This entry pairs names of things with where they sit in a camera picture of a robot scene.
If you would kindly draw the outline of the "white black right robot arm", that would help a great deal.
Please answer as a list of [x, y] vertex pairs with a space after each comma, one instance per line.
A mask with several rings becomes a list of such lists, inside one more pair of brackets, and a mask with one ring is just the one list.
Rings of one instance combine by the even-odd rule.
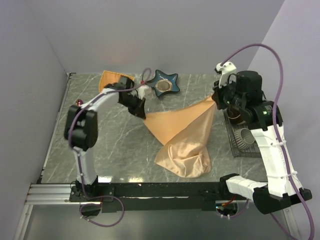
[[262, 76], [251, 70], [217, 73], [219, 80], [214, 82], [212, 99], [218, 110], [239, 111], [258, 145], [267, 174], [267, 182], [246, 179], [236, 173], [223, 176], [219, 195], [226, 200], [240, 195], [253, 201], [265, 215], [311, 200], [312, 192], [302, 186], [291, 163], [280, 110], [265, 98]]

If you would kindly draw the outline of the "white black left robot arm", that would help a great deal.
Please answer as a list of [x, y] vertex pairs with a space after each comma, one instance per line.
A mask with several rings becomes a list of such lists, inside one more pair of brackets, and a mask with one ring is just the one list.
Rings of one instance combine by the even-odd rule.
[[99, 195], [99, 180], [93, 160], [94, 146], [99, 135], [99, 117], [114, 105], [121, 104], [131, 115], [146, 119], [146, 99], [139, 96], [140, 87], [129, 77], [122, 76], [118, 82], [105, 85], [87, 103], [75, 104], [68, 109], [64, 138], [75, 156], [76, 189], [88, 201], [94, 201]]

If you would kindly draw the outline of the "peach satin napkin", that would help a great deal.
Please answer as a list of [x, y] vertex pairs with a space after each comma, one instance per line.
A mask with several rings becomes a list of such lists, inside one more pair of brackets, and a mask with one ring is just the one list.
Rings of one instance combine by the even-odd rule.
[[182, 178], [210, 172], [207, 143], [215, 110], [208, 96], [182, 109], [146, 114], [145, 126], [162, 144], [154, 163]]

